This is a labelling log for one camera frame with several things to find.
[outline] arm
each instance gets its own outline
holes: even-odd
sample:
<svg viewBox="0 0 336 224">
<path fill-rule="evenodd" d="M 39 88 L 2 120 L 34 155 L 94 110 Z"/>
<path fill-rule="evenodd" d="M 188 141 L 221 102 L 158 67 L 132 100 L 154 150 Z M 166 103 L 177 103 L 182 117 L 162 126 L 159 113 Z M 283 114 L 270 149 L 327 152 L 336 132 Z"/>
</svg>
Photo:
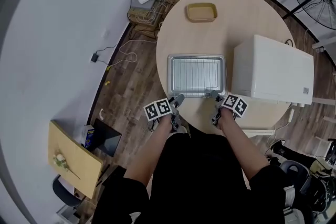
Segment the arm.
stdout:
<svg viewBox="0 0 336 224">
<path fill-rule="evenodd" d="M 171 129 L 171 115 L 160 118 L 158 127 L 127 168 L 125 178 L 137 180 L 147 186 Z"/>
<path fill-rule="evenodd" d="M 269 163 L 235 122 L 231 111 L 223 108 L 221 114 L 218 125 L 229 141 L 247 179 L 250 180 Z"/>
</svg>

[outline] white box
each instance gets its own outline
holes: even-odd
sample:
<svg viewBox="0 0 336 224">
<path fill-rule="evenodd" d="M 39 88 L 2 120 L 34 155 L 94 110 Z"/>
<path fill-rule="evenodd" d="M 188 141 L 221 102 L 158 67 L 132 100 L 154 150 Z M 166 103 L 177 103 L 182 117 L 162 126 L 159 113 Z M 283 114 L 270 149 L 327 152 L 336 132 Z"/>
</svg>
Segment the white box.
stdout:
<svg viewBox="0 0 336 224">
<path fill-rule="evenodd" d="M 313 56 L 254 35 L 234 50 L 232 93 L 252 98 L 311 104 Z"/>
</svg>

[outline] wooden tabletop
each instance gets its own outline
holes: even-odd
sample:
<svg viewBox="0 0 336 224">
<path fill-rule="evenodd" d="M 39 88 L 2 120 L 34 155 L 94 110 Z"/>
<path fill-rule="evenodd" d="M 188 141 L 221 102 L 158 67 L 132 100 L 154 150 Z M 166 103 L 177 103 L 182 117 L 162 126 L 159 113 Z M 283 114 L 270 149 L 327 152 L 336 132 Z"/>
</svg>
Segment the wooden tabletop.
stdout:
<svg viewBox="0 0 336 224">
<path fill-rule="evenodd" d="M 70 171 L 54 163 L 54 155 L 60 152 Z M 103 161 L 73 140 L 54 121 L 49 124 L 48 162 L 57 173 L 81 193 L 93 197 Z"/>
<path fill-rule="evenodd" d="M 214 3 L 218 17 L 211 23 L 191 23 L 186 18 L 190 3 Z M 156 64 L 167 94 L 167 58 L 170 54 L 219 54 L 226 59 L 228 90 L 231 89 L 234 48 L 258 34 L 280 42 L 293 37 L 279 14 L 263 0 L 180 0 L 164 20 L 156 47 Z M 288 103 L 267 103 L 244 97 L 249 104 L 244 129 L 271 129 L 289 107 Z M 221 132 L 212 126 L 215 112 L 212 98 L 186 98 L 181 116 L 204 133 Z"/>
</svg>

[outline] baking tray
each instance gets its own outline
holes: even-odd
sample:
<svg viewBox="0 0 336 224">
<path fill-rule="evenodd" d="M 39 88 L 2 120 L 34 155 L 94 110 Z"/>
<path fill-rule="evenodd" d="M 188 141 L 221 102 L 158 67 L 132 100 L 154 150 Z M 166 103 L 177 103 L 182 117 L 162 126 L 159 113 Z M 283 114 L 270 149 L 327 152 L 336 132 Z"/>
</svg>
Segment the baking tray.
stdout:
<svg viewBox="0 0 336 224">
<path fill-rule="evenodd" d="M 217 18 L 217 8 L 213 3 L 193 3 L 186 8 L 187 17 L 193 23 L 213 22 Z"/>
<path fill-rule="evenodd" d="M 222 55 L 174 54 L 168 56 L 168 95 L 210 97 L 226 91 L 226 63 Z"/>
</svg>

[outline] shoe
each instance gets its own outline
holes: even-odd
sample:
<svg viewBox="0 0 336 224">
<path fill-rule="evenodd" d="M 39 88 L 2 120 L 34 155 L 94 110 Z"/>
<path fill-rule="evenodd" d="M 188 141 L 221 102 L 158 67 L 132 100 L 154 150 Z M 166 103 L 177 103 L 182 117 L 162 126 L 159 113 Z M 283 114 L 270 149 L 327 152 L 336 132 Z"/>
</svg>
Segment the shoe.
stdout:
<svg viewBox="0 0 336 224">
<path fill-rule="evenodd" d="M 177 129 L 177 132 L 180 133 L 180 134 L 187 134 L 188 133 L 186 127 L 184 127 L 182 125 Z"/>
<path fill-rule="evenodd" d="M 274 147 L 278 147 L 280 145 L 283 146 L 284 144 L 285 144 L 285 139 L 279 139 L 278 141 L 275 141 L 274 143 L 272 143 L 269 149 L 273 151 Z"/>
<path fill-rule="evenodd" d="M 277 157 L 271 157 L 271 158 L 267 158 L 269 164 L 271 165 L 276 165 L 276 166 L 280 166 L 281 162 L 279 161 L 279 159 Z"/>
</svg>

